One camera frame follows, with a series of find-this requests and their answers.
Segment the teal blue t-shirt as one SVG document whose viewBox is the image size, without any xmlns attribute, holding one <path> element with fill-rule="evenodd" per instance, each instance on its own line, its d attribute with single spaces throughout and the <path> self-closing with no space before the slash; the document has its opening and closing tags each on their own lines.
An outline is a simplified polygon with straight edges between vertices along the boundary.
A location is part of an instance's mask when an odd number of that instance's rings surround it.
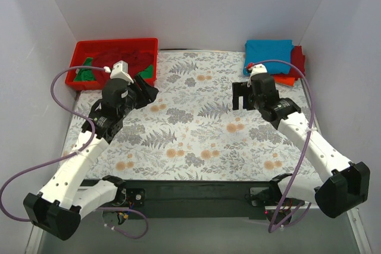
<svg viewBox="0 0 381 254">
<path fill-rule="evenodd" d="M 271 59 L 291 62 L 293 48 L 291 40 L 247 40 L 245 44 L 243 75 L 249 76 L 247 67 L 250 63 Z"/>
</svg>

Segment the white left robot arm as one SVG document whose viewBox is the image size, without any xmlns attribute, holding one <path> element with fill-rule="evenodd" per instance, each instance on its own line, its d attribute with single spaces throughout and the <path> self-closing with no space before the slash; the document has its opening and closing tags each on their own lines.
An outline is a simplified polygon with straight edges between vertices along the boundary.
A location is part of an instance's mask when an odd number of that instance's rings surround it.
<svg viewBox="0 0 381 254">
<path fill-rule="evenodd" d="M 153 103 L 158 89 L 141 76 L 112 78 L 102 97 L 91 107 L 71 155 L 38 194 L 29 193 L 23 205 L 32 224 L 58 237 L 69 239 L 85 216 L 100 206 L 127 204 L 127 186 L 121 178 L 108 175 L 82 193 L 82 181 L 98 156 L 107 149 L 123 127 L 123 120 L 134 109 Z"/>
</svg>

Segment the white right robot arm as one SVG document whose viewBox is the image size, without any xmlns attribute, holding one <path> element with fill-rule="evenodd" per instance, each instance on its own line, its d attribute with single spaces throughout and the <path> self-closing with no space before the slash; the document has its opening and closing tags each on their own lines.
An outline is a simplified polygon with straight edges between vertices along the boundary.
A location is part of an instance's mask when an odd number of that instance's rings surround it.
<svg viewBox="0 0 381 254">
<path fill-rule="evenodd" d="M 232 84 L 233 109 L 256 109 L 262 118 L 286 136 L 314 167 L 320 183 L 305 181 L 292 173 L 270 180 L 270 187 L 256 195 L 263 202 L 279 203 L 283 198 L 316 204 L 328 217 L 364 203 L 368 198 L 370 169 L 338 152 L 319 132 L 308 125 L 301 108 L 281 98 L 269 73 L 257 73 L 249 81 Z"/>
</svg>

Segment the crumpled dark red t-shirt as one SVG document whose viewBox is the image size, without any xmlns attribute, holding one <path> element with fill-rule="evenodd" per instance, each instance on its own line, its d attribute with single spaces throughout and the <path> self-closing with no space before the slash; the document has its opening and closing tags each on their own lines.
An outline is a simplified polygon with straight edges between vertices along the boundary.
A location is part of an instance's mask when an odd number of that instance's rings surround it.
<svg viewBox="0 0 381 254">
<path fill-rule="evenodd" d="M 141 52 L 139 50 L 123 52 L 119 48 L 109 49 L 101 52 L 93 57 L 93 67 L 110 67 L 115 63 L 124 61 L 128 65 L 128 73 L 135 76 L 146 70 L 154 63 L 154 55 L 149 52 Z"/>
</svg>

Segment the folded orange t-shirt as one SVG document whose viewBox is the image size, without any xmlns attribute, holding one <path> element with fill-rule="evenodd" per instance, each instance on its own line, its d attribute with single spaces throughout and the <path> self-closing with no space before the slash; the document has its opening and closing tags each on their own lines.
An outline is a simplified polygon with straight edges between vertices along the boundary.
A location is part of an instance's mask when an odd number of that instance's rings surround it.
<svg viewBox="0 0 381 254">
<path fill-rule="evenodd" d="M 286 86 L 293 86 L 295 84 L 294 77 L 288 77 L 284 75 L 273 75 L 274 81 L 278 84 L 283 84 Z"/>
</svg>

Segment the red plastic bin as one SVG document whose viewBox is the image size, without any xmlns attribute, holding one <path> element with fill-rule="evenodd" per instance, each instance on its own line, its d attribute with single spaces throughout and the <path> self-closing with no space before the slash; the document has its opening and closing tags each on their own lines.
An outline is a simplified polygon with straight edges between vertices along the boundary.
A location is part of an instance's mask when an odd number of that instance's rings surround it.
<svg viewBox="0 0 381 254">
<path fill-rule="evenodd" d="M 84 66 L 83 63 L 87 57 L 93 58 L 97 54 L 109 49 L 119 48 L 123 52 L 139 50 L 141 52 L 149 52 L 154 55 L 154 75 L 151 78 L 144 79 L 151 86 L 157 79 L 157 55 L 158 55 L 158 39 L 141 38 L 141 39 L 110 39 L 110 40 L 88 40 L 77 43 L 71 60 L 70 70 L 65 78 L 67 86 L 76 91 L 82 90 L 101 90 L 103 89 L 110 75 L 103 71 L 91 69 L 91 66 Z M 73 81 L 78 69 L 91 69 L 96 81 Z"/>
</svg>

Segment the green t-shirt in bin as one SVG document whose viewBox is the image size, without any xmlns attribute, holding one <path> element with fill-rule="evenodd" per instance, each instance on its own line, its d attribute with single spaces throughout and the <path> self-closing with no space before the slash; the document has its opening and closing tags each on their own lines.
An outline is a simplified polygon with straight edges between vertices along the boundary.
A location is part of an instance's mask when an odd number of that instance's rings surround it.
<svg viewBox="0 0 381 254">
<path fill-rule="evenodd" d="M 87 57 L 83 63 L 84 66 L 91 66 L 93 58 Z M 151 78 L 154 75 L 153 65 L 147 66 L 144 70 L 139 70 L 139 74 L 143 79 Z M 91 69 L 78 69 L 73 81 L 96 81 Z"/>
</svg>

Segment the folded dark red t-shirt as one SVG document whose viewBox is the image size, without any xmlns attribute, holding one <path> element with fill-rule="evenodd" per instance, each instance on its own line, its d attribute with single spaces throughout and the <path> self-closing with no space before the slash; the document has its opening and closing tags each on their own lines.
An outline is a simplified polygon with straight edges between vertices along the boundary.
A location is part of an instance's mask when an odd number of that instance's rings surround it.
<svg viewBox="0 0 381 254">
<path fill-rule="evenodd" d="M 294 46 L 291 51 L 291 64 L 294 65 L 298 70 L 300 70 L 303 75 L 305 75 L 305 55 L 302 51 L 302 46 Z M 277 74 L 279 77 L 290 77 L 295 80 L 300 79 L 300 74 L 294 68 L 291 67 L 288 74 Z"/>
</svg>

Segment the floral patterned table mat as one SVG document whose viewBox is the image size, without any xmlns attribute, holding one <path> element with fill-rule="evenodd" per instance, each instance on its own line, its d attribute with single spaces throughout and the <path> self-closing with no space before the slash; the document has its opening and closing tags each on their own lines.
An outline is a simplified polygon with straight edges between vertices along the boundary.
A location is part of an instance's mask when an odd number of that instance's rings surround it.
<svg viewBox="0 0 381 254">
<path fill-rule="evenodd" d="M 86 178 L 268 181 L 292 172 L 298 148 L 257 111 L 232 108 L 244 59 L 242 52 L 160 52 L 155 102 L 125 118 Z"/>
</svg>

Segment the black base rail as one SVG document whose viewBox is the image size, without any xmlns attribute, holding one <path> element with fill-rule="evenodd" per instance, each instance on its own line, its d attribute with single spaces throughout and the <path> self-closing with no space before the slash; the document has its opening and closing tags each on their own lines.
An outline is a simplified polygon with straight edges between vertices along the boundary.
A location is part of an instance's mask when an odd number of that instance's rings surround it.
<svg viewBox="0 0 381 254">
<path fill-rule="evenodd" d="M 266 219 L 278 195 L 268 181 L 127 180 L 125 205 L 147 218 Z"/>
</svg>

